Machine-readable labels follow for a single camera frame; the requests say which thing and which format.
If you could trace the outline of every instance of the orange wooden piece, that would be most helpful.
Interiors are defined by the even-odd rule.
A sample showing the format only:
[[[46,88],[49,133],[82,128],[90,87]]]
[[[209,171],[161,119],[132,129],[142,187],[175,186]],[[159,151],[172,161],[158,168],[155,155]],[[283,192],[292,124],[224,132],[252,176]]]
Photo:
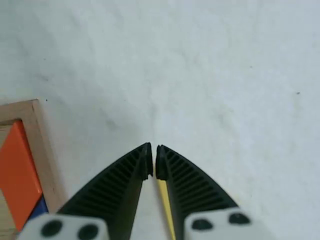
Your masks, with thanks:
[[[15,227],[21,231],[42,196],[22,121],[14,122],[0,148],[0,188]]]

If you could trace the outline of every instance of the yellow strip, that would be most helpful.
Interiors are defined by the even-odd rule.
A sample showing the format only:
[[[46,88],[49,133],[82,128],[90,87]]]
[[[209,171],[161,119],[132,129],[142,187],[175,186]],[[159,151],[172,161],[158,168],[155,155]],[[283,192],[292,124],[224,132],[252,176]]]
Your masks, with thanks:
[[[160,190],[160,194],[161,194],[161,198],[162,198],[162,203],[163,203],[163,207],[164,207],[164,211],[165,211],[166,220],[167,220],[170,234],[171,234],[171,239],[176,240],[174,221],[172,219],[172,214],[171,214],[167,183],[166,183],[166,181],[163,181],[163,180],[157,180],[157,182],[158,182],[158,186],[159,186],[159,190]]]

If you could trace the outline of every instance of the white fabric surface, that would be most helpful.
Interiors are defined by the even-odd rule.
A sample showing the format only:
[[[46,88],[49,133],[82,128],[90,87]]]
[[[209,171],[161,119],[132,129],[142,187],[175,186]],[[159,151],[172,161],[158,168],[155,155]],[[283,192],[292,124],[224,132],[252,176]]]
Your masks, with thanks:
[[[71,197],[144,142],[215,179],[281,240],[319,239],[316,0],[2,0],[0,104],[39,98]],[[166,239],[142,189],[132,238]]]

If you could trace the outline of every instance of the light wood edge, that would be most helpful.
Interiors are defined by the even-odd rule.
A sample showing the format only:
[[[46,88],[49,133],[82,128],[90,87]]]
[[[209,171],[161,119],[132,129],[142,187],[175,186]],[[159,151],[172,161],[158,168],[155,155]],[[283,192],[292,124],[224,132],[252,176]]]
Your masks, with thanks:
[[[43,196],[50,213],[55,213],[67,200],[58,176],[40,103],[37,99],[0,106],[0,125],[22,120]]]
[[[0,148],[7,138],[11,125],[0,125]]]

